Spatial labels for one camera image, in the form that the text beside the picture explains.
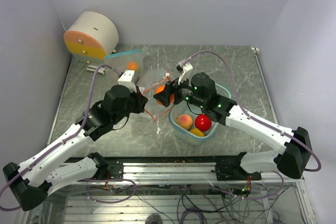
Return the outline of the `light blue plastic basket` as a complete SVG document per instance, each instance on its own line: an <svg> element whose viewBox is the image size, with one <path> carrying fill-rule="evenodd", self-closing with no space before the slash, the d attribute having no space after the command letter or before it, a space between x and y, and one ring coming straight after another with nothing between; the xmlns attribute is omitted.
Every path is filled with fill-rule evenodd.
<svg viewBox="0 0 336 224"><path fill-rule="evenodd" d="M202 105L195 105L191 97L184 99L181 95L173 101L169 122L175 136L193 146L211 139L219 126L218 122L205 116Z"/></svg>

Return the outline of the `red toy apple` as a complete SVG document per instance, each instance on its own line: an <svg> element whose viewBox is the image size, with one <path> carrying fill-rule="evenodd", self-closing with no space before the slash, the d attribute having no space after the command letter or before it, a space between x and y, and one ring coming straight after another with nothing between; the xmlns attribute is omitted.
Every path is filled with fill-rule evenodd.
<svg viewBox="0 0 336 224"><path fill-rule="evenodd" d="M197 129L206 132L211 128L212 121L205 114L200 114L196 117L194 124Z"/></svg>

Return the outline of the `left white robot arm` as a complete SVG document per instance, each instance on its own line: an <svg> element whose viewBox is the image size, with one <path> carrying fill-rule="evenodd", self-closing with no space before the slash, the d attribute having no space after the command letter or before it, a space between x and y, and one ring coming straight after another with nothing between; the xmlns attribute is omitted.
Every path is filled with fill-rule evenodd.
<svg viewBox="0 0 336 224"><path fill-rule="evenodd" d="M130 90L115 85L105 93L103 100L89 105L52 144L20 164L8 163L3 168L6 187L11 189L19 208L32 210L49 195L73 182L106 178L108 163L99 153L91 153L67 166L61 164L81 148L113 131L113 127L128 119L131 113L143 113L147 102L138 87Z"/></svg>

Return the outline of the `clear zip top bag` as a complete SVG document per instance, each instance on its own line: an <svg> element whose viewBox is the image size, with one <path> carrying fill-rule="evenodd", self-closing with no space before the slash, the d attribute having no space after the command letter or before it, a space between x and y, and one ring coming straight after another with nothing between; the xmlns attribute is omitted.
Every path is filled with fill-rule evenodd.
<svg viewBox="0 0 336 224"><path fill-rule="evenodd" d="M144 73L144 57L147 55L148 52L146 49L129 50L105 56L104 62L113 66L119 72L125 72L127 70L127 64L130 61L134 61L139 65L139 70L136 72L138 76L141 76Z"/></svg>

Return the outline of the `orange toy fruit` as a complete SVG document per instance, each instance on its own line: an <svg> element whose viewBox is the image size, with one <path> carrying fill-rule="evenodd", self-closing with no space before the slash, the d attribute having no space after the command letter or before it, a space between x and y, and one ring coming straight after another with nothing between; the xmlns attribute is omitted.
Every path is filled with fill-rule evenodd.
<svg viewBox="0 0 336 224"><path fill-rule="evenodd" d="M164 90L165 86L160 86L156 89L155 94L160 93ZM156 100L159 105L162 105L162 103L159 100ZM174 101L174 94L170 95L170 102L172 103Z"/></svg>

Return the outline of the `yellow toy lemon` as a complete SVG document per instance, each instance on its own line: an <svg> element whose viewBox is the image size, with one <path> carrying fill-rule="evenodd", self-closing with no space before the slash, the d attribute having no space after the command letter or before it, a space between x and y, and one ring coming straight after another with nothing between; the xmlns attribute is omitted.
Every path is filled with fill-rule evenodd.
<svg viewBox="0 0 336 224"><path fill-rule="evenodd" d="M205 136L205 133L202 132L200 129L198 128L193 128L190 130L190 133L192 133L193 135L195 136L198 136L198 137L204 137Z"/></svg>

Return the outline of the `pink toy peach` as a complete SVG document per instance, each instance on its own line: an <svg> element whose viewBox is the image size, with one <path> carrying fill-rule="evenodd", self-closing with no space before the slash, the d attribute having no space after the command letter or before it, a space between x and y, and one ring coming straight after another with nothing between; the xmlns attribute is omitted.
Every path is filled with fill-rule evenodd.
<svg viewBox="0 0 336 224"><path fill-rule="evenodd" d="M188 114L179 115L175 122L177 125L187 131L189 131L193 126L193 118Z"/></svg>

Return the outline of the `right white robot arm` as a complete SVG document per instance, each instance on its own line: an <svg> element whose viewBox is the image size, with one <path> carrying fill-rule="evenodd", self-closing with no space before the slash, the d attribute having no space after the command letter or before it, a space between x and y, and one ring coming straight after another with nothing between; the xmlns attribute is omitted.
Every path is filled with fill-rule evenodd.
<svg viewBox="0 0 336 224"><path fill-rule="evenodd" d="M274 124L247 110L235 100L219 94L215 81L201 72L191 80L169 81L153 96L163 106L184 101L201 109L213 122L241 130L272 148L261 153L242 153L231 167L236 179L255 172L277 171L292 179L301 178L311 156L311 143L306 129L292 130Z"/></svg>

